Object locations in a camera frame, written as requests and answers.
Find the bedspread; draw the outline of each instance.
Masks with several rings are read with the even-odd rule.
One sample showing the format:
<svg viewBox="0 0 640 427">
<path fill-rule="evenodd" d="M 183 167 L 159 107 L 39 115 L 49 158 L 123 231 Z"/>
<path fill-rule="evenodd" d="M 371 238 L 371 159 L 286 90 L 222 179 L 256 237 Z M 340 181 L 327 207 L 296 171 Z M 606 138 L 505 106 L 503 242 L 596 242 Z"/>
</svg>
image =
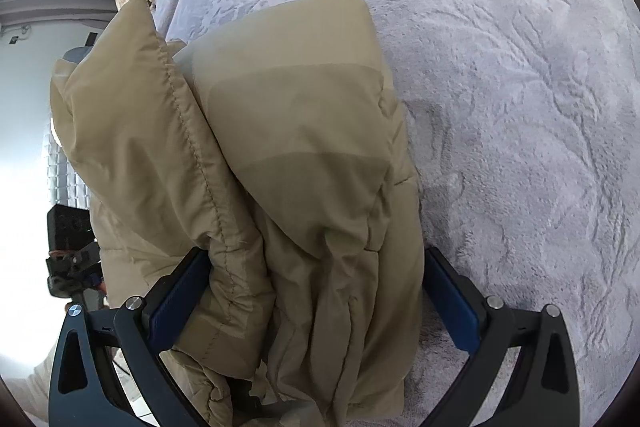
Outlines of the bedspread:
<svg viewBox="0 0 640 427">
<path fill-rule="evenodd" d="M 158 0 L 191 41 L 289 0 Z M 631 0 L 366 0 L 406 105 L 424 238 L 486 294 L 553 301 L 584 426 L 640 351 L 640 16 Z M 402 417 L 418 425 L 465 360 L 428 302 Z M 510 354 L 513 365 L 515 353 Z M 477 420 L 487 418 L 508 367 Z"/>
</svg>

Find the bed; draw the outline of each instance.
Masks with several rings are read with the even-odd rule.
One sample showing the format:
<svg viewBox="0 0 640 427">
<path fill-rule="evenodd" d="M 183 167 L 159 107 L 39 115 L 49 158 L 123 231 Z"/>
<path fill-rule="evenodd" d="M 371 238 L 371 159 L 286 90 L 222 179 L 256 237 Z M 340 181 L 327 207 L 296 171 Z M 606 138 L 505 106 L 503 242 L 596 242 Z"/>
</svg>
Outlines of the bed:
<svg viewBox="0 0 640 427">
<path fill-rule="evenodd" d="M 157 0 L 155 19 L 167 38 L 192 41 L 286 1 Z M 406 106 L 425 241 L 486 295 L 523 309 L 561 307 L 582 425 L 593 426 L 640 353 L 638 8 L 633 0 L 366 1 Z M 52 188 L 73 204 L 84 192 L 64 162 L 52 160 Z M 425 300 L 404 414 L 376 425 L 418 425 L 465 356 Z M 477 423 L 495 409 L 515 357 Z"/>
</svg>

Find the tan fabric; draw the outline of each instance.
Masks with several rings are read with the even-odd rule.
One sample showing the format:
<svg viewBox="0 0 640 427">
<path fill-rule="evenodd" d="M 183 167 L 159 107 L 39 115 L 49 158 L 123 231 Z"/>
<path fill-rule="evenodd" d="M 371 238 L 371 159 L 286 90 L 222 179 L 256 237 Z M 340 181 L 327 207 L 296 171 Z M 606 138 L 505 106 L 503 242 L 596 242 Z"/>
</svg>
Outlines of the tan fabric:
<svg viewBox="0 0 640 427">
<path fill-rule="evenodd" d="M 56 131 L 95 194 L 110 303 L 208 247 L 211 288 L 175 346 L 186 358 L 172 357 L 210 425 L 230 425 L 220 375 L 251 378 L 260 350 L 268 382 L 258 374 L 254 391 L 275 397 L 279 423 L 247 425 L 400 414 L 422 236 L 404 115 L 366 4 L 256 12 L 175 62 L 184 77 L 131 0 L 82 64 L 61 61 L 53 77 Z"/>
</svg>

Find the stitching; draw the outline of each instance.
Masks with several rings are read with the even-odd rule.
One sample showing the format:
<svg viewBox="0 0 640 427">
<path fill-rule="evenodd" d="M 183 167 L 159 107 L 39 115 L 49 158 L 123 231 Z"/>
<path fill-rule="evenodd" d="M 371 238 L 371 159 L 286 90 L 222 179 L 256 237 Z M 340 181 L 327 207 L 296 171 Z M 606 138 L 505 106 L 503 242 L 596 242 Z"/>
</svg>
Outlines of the stitching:
<svg viewBox="0 0 640 427">
<path fill-rule="evenodd" d="M 188 131 L 188 128 L 184 122 L 184 117 L 182 114 L 182 111 L 180 110 L 180 104 L 178 103 L 178 99 L 175 96 L 175 88 L 174 88 L 174 84 L 171 81 L 171 75 L 169 74 L 169 61 L 167 60 L 167 54 L 165 49 L 163 49 L 162 47 L 162 42 L 159 39 L 158 35 L 156 34 L 156 39 L 158 40 L 158 52 L 159 55 L 161 55 L 161 59 L 162 59 L 162 63 L 164 64 L 164 73 L 165 73 L 165 79 L 169 85 L 169 87 L 171 88 L 171 94 L 172 97 L 174 98 L 174 107 L 176 110 L 176 113 L 178 114 L 178 117 L 180 119 L 180 124 L 182 125 L 182 129 L 184 131 L 184 135 L 187 139 L 187 142 L 189 144 L 189 149 L 191 150 L 191 155 L 193 155 L 193 159 L 196 162 L 196 165 L 198 166 L 198 169 L 200 170 L 200 174 L 202 175 L 202 178 L 204 180 L 205 186 L 207 188 L 207 194 L 209 195 L 209 200 L 211 203 L 211 206 L 213 207 L 214 213 L 216 215 L 216 222 L 218 224 L 218 228 L 220 229 L 220 236 L 222 238 L 222 243 L 223 246 L 225 247 L 225 251 L 224 251 L 224 267 L 225 267 L 225 272 L 226 275 L 229 278 L 229 282 L 230 282 L 230 286 L 231 286 L 231 299 L 226 299 L 227 300 L 227 306 L 226 306 L 226 311 L 225 311 L 225 323 L 229 322 L 229 318 L 230 318 L 230 311 L 231 311 L 231 303 L 232 303 L 232 298 L 234 296 L 234 291 L 235 291 L 235 283 L 233 280 L 233 277 L 231 277 L 231 274 L 229 273 L 229 269 L 228 269 L 228 252 L 229 252 L 229 246 L 227 244 L 226 241 L 226 237 L 225 237 L 225 232 L 223 230 L 222 227 L 222 223 L 220 221 L 220 212 L 218 211 L 218 207 L 216 206 L 216 202 L 215 199 L 213 197 L 213 193 L 211 191 L 211 187 L 209 186 L 209 181 L 207 180 L 207 177 L 204 173 L 204 168 L 202 167 L 202 164 L 200 163 L 200 161 L 198 160 L 198 156 L 196 154 L 196 150 L 195 147 L 193 145 L 193 141 L 191 139 L 191 135 Z M 222 327 L 218 328 L 216 330 L 216 332 L 213 334 L 213 336 L 211 337 L 211 340 L 209 341 L 209 344 L 207 346 L 207 349 L 204 352 L 204 359 L 207 358 L 207 356 L 209 355 L 209 351 L 211 350 L 211 347 L 213 346 L 213 343 L 215 342 L 215 340 L 217 340 L 218 336 L 220 335 L 220 333 L 222 333 Z"/>
</svg>

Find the black mechanical device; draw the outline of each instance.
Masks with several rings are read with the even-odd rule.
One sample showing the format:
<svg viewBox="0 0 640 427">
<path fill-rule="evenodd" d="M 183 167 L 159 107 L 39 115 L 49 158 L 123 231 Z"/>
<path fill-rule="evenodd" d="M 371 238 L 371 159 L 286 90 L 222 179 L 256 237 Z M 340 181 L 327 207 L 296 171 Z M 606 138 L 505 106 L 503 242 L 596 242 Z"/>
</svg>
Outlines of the black mechanical device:
<svg viewBox="0 0 640 427">
<path fill-rule="evenodd" d="M 89 211 L 56 204 L 47 214 L 49 293 L 71 299 L 90 311 L 104 307 L 100 247 L 91 228 Z"/>
<path fill-rule="evenodd" d="M 560 310 L 510 309 L 485 298 L 436 248 L 425 251 L 423 286 L 456 347 L 470 356 L 421 427 L 467 427 L 484 402 L 510 347 L 521 346 L 498 409 L 483 427 L 578 427 L 574 357 Z M 49 393 L 50 427 L 138 427 L 107 349 L 120 347 L 162 427 L 206 427 L 158 355 L 170 349 L 209 282 L 206 251 L 194 248 L 145 296 L 115 310 L 72 306 L 60 334 Z M 264 407 L 260 415 L 272 416 Z"/>
</svg>

